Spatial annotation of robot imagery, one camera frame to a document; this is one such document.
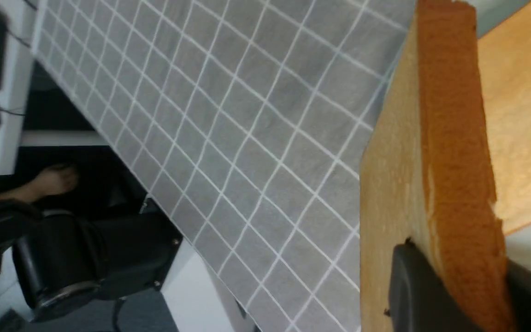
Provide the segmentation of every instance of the gray carpet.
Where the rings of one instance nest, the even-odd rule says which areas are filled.
[[[28,324],[21,332],[112,332],[112,301],[92,301],[61,319]],[[118,316],[122,332],[177,332],[159,292],[146,290],[129,296]]]

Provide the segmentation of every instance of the black office chair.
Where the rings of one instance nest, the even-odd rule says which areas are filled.
[[[0,202],[0,257],[12,246],[34,322],[63,317],[93,299],[159,290],[181,239],[160,213],[88,221]]]

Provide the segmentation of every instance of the black cable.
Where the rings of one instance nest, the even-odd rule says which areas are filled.
[[[112,328],[114,328],[114,331],[111,331],[111,332],[122,332],[122,330],[120,330],[120,327],[118,326],[118,315],[120,314],[120,311],[122,310],[122,307],[124,306],[125,302],[126,302],[126,298],[119,298],[118,300],[114,301],[114,310],[112,311]]]
[[[4,112],[4,113],[7,113],[9,115],[15,115],[15,116],[26,116],[25,114],[21,114],[21,113],[15,113],[15,111],[17,111],[18,109],[23,109],[23,107],[18,107],[16,109],[12,109],[11,111],[9,110],[6,110],[6,109],[2,109],[0,107],[0,112]]]
[[[15,38],[15,40],[17,40],[20,44],[28,47],[28,48],[32,48],[32,46],[30,46],[30,44],[28,44],[27,42],[25,42],[23,39],[19,38],[19,36],[16,36],[15,34],[13,34],[11,31],[9,31],[8,29],[8,34],[10,36],[12,36],[13,38]]]
[[[35,6],[34,4],[32,4],[31,2],[29,2],[28,0],[24,0],[24,2],[25,2],[25,4],[26,4],[26,6],[28,6],[28,7],[32,8],[32,9],[34,9],[34,11],[37,11],[37,10],[38,10],[38,8],[36,8],[36,6]]]

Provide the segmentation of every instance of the square tile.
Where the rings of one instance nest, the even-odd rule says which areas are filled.
[[[234,160],[245,139],[245,133],[226,116],[219,114],[214,124],[210,140],[229,160]]]
[[[132,167],[145,189],[149,190],[156,180],[161,167],[151,155],[143,150]]]
[[[323,281],[316,296],[348,331],[360,325],[360,292],[336,269]]]
[[[153,42],[157,25],[159,25],[159,15],[151,9],[145,2],[141,2],[141,7],[136,16],[135,29],[149,42]]]
[[[206,263],[218,271],[225,259],[227,259],[230,249],[227,247],[223,239],[214,231],[211,225],[206,225],[198,235],[195,242],[196,249],[200,255],[204,257]]]
[[[257,201],[260,199],[260,192],[253,187],[249,181],[244,178],[238,170],[230,173],[227,188],[224,191],[225,196],[235,206],[245,218],[249,218]]]
[[[218,20],[214,16],[200,6],[194,5],[188,19],[188,25],[183,32],[196,40],[205,50],[209,50],[217,33],[217,27]]]
[[[259,189],[263,189],[277,165],[278,162],[252,138],[247,139],[236,160],[239,170]]]
[[[265,277],[276,259],[276,253],[251,228],[245,230],[235,251],[259,280]]]
[[[278,74],[278,65],[257,48],[251,46],[239,68],[239,78],[253,90],[266,97]]]
[[[185,111],[188,101],[194,91],[194,85],[183,77],[177,70],[171,70],[165,83],[164,93],[175,105]]]
[[[206,6],[217,15],[222,15],[225,7],[227,6],[227,0],[199,0],[198,2]]]
[[[120,54],[120,51],[116,47],[106,42],[104,54],[101,57],[101,64],[108,69],[108,72],[112,76],[117,76],[120,63],[122,63],[122,54]]]
[[[95,124],[99,124],[101,116],[104,115],[106,109],[106,104],[97,93],[91,93],[89,100],[87,101],[86,111],[91,115],[91,118],[94,120]]]
[[[204,51],[191,41],[183,38],[179,43],[173,63],[196,82],[198,77],[200,77],[200,71],[202,71],[205,59],[206,53]]]
[[[297,31],[295,23],[291,23],[271,9],[266,9],[257,28],[255,43],[278,61],[283,61]]]
[[[307,32],[301,31],[289,58],[286,60],[286,65],[310,86],[316,86],[332,58],[333,50],[331,48]]]
[[[384,75],[401,48],[405,36],[404,31],[364,12],[342,50],[369,69]]]
[[[360,287],[360,239],[353,236],[337,261],[337,267]]]
[[[110,100],[115,84],[116,81],[106,73],[106,70],[103,70],[102,68],[98,69],[95,84],[93,84],[93,86],[106,101]]]
[[[173,59],[180,37],[181,34],[171,24],[162,19],[154,45],[168,59]]]
[[[116,4],[116,12],[122,15],[127,22],[133,23],[135,21],[136,10],[139,3],[139,1],[118,0],[118,4]]]
[[[61,9],[61,4],[63,2],[61,0],[49,0],[48,1],[48,8],[53,12],[53,13],[59,13],[59,10]]]
[[[316,96],[308,108],[301,128],[337,155],[355,124],[355,120],[337,107]]]
[[[165,81],[167,81],[170,67],[169,61],[160,55],[158,51],[152,49],[145,68],[145,74],[153,83],[162,88]]]
[[[312,190],[316,190],[331,165],[333,159],[302,134],[297,134],[284,158],[288,166]]]
[[[364,122],[366,124],[369,124],[373,128],[374,126],[376,126],[376,122],[378,121],[380,113],[382,112],[384,99],[386,97],[386,88],[386,83],[382,84],[382,87],[378,91],[377,95],[374,96],[374,100],[372,101],[366,111],[366,114],[364,115]]]
[[[177,27],[182,29],[191,6],[191,0],[169,0],[163,14]]]
[[[69,59],[74,65],[79,65],[82,54],[83,46],[75,38],[71,38],[69,45],[67,46],[67,59]]]
[[[141,143],[135,139],[130,130],[123,130],[116,142],[116,151],[124,164],[128,167],[132,166],[141,149]]]
[[[61,69],[63,68],[64,61],[65,61],[65,57],[63,56],[63,53],[61,53],[61,50],[59,50],[59,47],[53,46],[50,52],[51,69],[53,69],[57,73],[60,72]]]
[[[38,43],[38,55],[42,59],[48,59],[53,42],[48,35],[40,35],[40,42]]]
[[[135,94],[141,76],[141,70],[137,69],[130,61],[127,59],[122,61],[117,79],[131,95]]]
[[[352,227],[360,222],[360,181],[336,164],[319,196]]]
[[[68,1],[63,2],[61,11],[59,12],[59,18],[61,22],[65,23],[67,27],[71,27],[73,18],[75,17],[75,7]]]
[[[284,248],[282,258],[311,290],[314,290],[330,265],[323,254],[299,232],[295,232]]]
[[[165,8],[165,4],[167,3],[167,0],[147,0],[153,6],[155,9],[157,9],[159,12],[162,12]]]
[[[87,103],[87,99],[91,94],[92,87],[90,84],[83,78],[83,75],[77,74],[76,72],[76,81],[75,81],[75,99],[77,103],[80,104],[80,109],[84,110]]]
[[[217,202],[218,191],[200,172],[196,172],[186,194],[204,216],[208,216]]]
[[[173,142],[160,128],[154,124],[150,131],[145,146],[149,153],[162,165],[165,162]]]
[[[215,103],[223,102],[225,93],[227,93],[230,81],[230,75],[219,66],[213,59],[208,59],[202,77],[200,77],[200,88],[212,98]]]
[[[276,157],[281,158],[292,136],[292,127],[278,114],[265,105],[261,111],[252,135]]]
[[[286,119],[297,124],[311,95],[310,88],[307,88],[299,79],[284,69],[280,73],[280,77],[278,77],[268,101]]]
[[[320,91],[355,116],[360,116],[378,84],[378,78],[338,56],[323,78]]]
[[[360,172],[360,162],[368,141],[372,136],[372,131],[364,126],[358,126],[354,137],[350,139],[348,146],[341,155],[341,160],[345,162],[354,172]]]
[[[313,0],[271,0],[270,4],[301,23]]]
[[[358,6],[345,0],[316,0],[305,25],[331,44],[339,46],[356,20],[358,12]]]
[[[57,46],[61,50],[65,51],[65,49],[67,48],[69,39],[70,39],[70,35],[69,35],[69,31],[67,30],[67,28],[62,24],[58,24],[57,29],[54,32],[53,41],[57,44]]]
[[[182,119],[183,114],[181,114],[181,112],[179,112],[179,110],[175,108],[166,97],[161,97],[154,120],[169,136],[171,136],[171,139],[175,139],[175,135],[177,134]]]
[[[212,146],[207,144],[204,147],[204,154],[198,167],[206,176],[217,186],[222,189],[227,179],[230,163]]]
[[[242,305],[253,295],[259,283],[236,255],[230,255],[221,271],[220,278]]]
[[[283,167],[278,168],[265,194],[293,222],[297,222],[311,197],[311,193]]]
[[[118,0],[102,0],[105,2],[110,8],[116,8],[116,5],[118,4]]]
[[[242,216],[223,197],[219,199],[214,208],[210,222],[231,247],[235,246],[241,232],[247,225]]]
[[[75,75],[76,75],[76,69],[74,65],[72,65],[69,61],[65,61],[65,66],[63,67],[63,72],[61,73],[61,76],[63,77],[63,81],[65,84],[67,84],[67,87],[69,89],[69,95],[72,94],[74,87],[75,87]]]
[[[247,38],[251,38],[263,5],[257,0],[229,0],[225,20]]]
[[[87,32],[89,32],[89,27],[89,21],[78,12],[75,15],[75,25],[72,28],[72,33],[83,44],[85,44],[87,40]]]
[[[228,70],[236,71],[247,48],[247,42],[227,25],[221,25],[211,53]]]
[[[261,101],[238,81],[233,82],[230,92],[223,103],[223,111],[227,112],[238,124],[246,130],[253,126],[253,122],[261,109]]]
[[[125,55],[142,70],[145,68],[150,48],[151,45],[143,37],[139,36],[139,34],[132,34],[128,40]]]
[[[89,36],[87,37],[86,47],[88,50],[90,50],[91,54],[93,54],[95,58],[101,58],[101,54],[104,51],[105,42],[105,36],[102,36],[102,34],[97,29],[89,29]]]
[[[186,115],[205,135],[208,135],[217,111],[217,107],[208,97],[200,90],[196,90]]]
[[[50,10],[44,13],[44,20],[42,21],[42,31],[50,36],[53,36],[54,30],[57,28],[57,17],[54,16]]]
[[[108,32],[110,21],[112,20],[112,10],[103,2],[97,2],[93,23],[101,30],[103,34]]]
[[[126,91],[119,85],[116,85],[116,88],[114,89],[114,94],[112,95],[112,98],[110,99],[110,107],[114,112],[116,112],[116,115],[122,119],[122,121],[126,121],[128,118],[128,113],[130,113],[130,107],[132,106],[132,97],[126,93]]]
[[[409,28],[415,12],[415,0],[370,0],[366,6],[404,28]]]
[[[161,93],[148,78],[143,77],[136,93],[136,101],[149,116],[154,116]]]
[[[276,263],[264,286],[291,319],[299,313],[310,296],[310,292],[282,261]]]
[[[268,331],[285,331],[289,321],[272,298],[261,289],[251,301],[249,312],[258,326],[267,326]]]
[[[173,209],[175,208],[175,204],[177,204],[179,197],[181,197],[182,195],[182,192],[179,191],[179,189],[177,189],[175,182],[171,181],[169,176],[167,176],[164,172],[161,172],[159,174],[159,178],[157,179],[157,183],[154,185],[151,193],[155,197],[155,201],[157,202],[157,204],[161,206],[161,208],[163,208],[163,210],[169,216],[173,216]],[[199,230],[202,224],[204,224],[204,219],[202,218],[202,216],[200,216],[200,213],[196,212],[196,214],[197,216],[195,220],[195,225],[197,225],[196,227]],[[180,226],[182,223],[194,224],[194,219],[192,219],[193,217],[191,217],[189,214],[184,215],[184,216],[179,216],[179,217],[180,217],[179,219]]]
[[[268,200],[261,200],[255,215],[251,218],[251,225],[274,250],[278,251],[293,229],[293,225]]]
[[[151,127],[151,119],[137,103],[134,103],[126,126],[132,130],[132,133],[135,134],[139,141],[143,142]]]
[[[331,259],[350,235],[350,229],[318,199],[307,208],[299,228]]]
[[[79,71],[89,82],[95,81],[95,72],[97,72],[99,66],[97,61],[88,52],[83,52]]]
[[[188,157],[192,159],[192,162],[198,162],[205,141],[206,139],[204,136],[192,126],[192,123],[189,120],[183,120],[182,128],[177,135],[176,143],[188,155]]]
[[[171,154],[165,164],[165,171],[180,188],[185,189],[194,171],[194,164],[176,145],[171,149]]]
[[[112,145],[116,142],[116,139],[118,139],[122,127],[124,127],[122,121],[120,121],[112,111],[107,111],[101,119],[101,132],[106,135],[109,143]]]
[[[93,16],[96,4],[97,1],[82,1],[79,3],[79,9],[81,9],[87,18],[91,18]]]
[[[173,212],[173,222],[175,222],[175,224],[179,226],[179,229],[182,230],[182,233],[187,236],[191,242],[193,242],[196,238],[196,235],[198,235],[200,228],[202,227],[202,225],[204,225],[205,219],[204,217],[202,217],[202,214],[198,212],[198,209],[195,208],[186,197],[183,197],[181,202],[179,202],[179,205],[175,208],[175,211]],[[213,229],[209,229],[205,232],[204,238],[213,240],[212,244],[217,245],[215,247],[215,250],[219,250],[221,252],[224,251],[228,254],[228,248],[226,248],[226,246],[225,248],[222,247],[224,245],[224,242],[220,240],[220,238],[214,241],[215,238],[213,236],[218,237],[218,235],[214,233]],[[196,248],[198,248],[199,246],[202,246],[202,244],[196,244]],[[220,257],[222,256],[222,253],[215,256],[216,258]]]
[[[130,35],[130,27],[118,16],[114,16],[108,32],[108,39],[114,42],[118,50],[123,51]]]
[[[306,310],[297,320],[296,326],[302,332],[343,332],[341,326],[337,325],[337,322],[315,299],[308,303]]]

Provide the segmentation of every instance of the wooden board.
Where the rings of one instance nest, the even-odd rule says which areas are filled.
[[[531,224],[531,3],[478,42],[487,135],[503,231]]]
[[[418,6],[360,165],[362,331],[392,330],[382,315],[392,248],[408,236],[467,315],[487,331],[507,331],[474,11],[448,0]]]

